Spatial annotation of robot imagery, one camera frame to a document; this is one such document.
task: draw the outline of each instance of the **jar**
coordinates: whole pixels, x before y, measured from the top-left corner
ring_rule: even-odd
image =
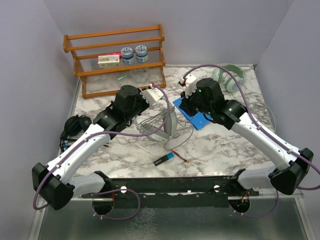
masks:
[[[122,61],[125,65],[131,65],[134,63],[134,51],[131,47],[124,47],[121,49]]]
[[[139,45],[135,48],[135,56],[138,63],[148,61],[148,48],[144,45]]]

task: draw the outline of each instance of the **blue foam block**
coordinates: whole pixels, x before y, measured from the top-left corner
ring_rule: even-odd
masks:
[[[180,110],[180,112],[189,120],[191,121],[191,116],[188,116],[185,111],[180,109],[181,98],[173,101],[173,104]],[[207,119],[205,119],[204,115],[198,112],[196,115],[193,116],[191,123],[193,124],[194,128],[199,130],[203,128],[205,125],[210,123]]]

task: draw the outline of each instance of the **small box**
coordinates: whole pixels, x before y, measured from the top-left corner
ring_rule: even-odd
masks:
[[[120,56],[117,55],[103,55],[98,56],[98,65],[100,68],[114,68],[120,66]]]

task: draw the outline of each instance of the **blue jar lid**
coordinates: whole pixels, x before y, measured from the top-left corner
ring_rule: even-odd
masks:
[[[139,45],[135,48],[135,54],[138,57],[144,57],[148,53],[148,48],[145,45]]]
[[[131,47],[124,47],[121,49],[121,55],[127,59],[134,55],[134,51],[132,51]]]

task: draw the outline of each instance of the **headphones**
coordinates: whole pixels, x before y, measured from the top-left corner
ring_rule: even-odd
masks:
[[[68,136],[76,136],[81,131],[86,131],[92,120],[90,117],[85,115],[75,115],[70,117],[64,124],[64,130],[60,135],[61,140],[67,140]]]
[[[170,137],[172,137],[176,134],[177,125],[178,125],[177,114],[175,112],[175,107],[172,106],[171,103],[169,103],[169,105],[170,105],[170,114],[168,116],[167,121],[165,122],[165,124],[163,126],[163,130],[160,129],[156,133],[147,136],[147,138],[150,141],[167,142],[170,139]],[[166,113],[167,113],[167,111],[161,112],[161,113],[157,114],[156,116],[151,117],[150,120],[153,120],[154,118],[156,118],[158,116],[159,120],[162,118],[162,121],[164,121],[164,119],[166,117]],[[147,122],[138,123],[136,117],[133,119],[133,122],[136,126],[136,129],[138,129],[138,131],[141,134],[149,133],[149,132],[152,132],[157,129],[157,127],[155,127],[152,124],[147,123]]]
[[[242,82],[245,80],[246,72],[243,71],[240,67],[232,64],[226,64],[222,66],[228,71],[235,73],[234,77],[240,84],[242,84]],[[214,69],[212,73],[212,78],[213,80],[217,81],[220,85],[224,85],[225,90],[229,93],[233,93],[238,90],[238,87],[235,81],[232,79],[232,77],[229,77],[226,82],[223,82],[223,71],[220,68]]]

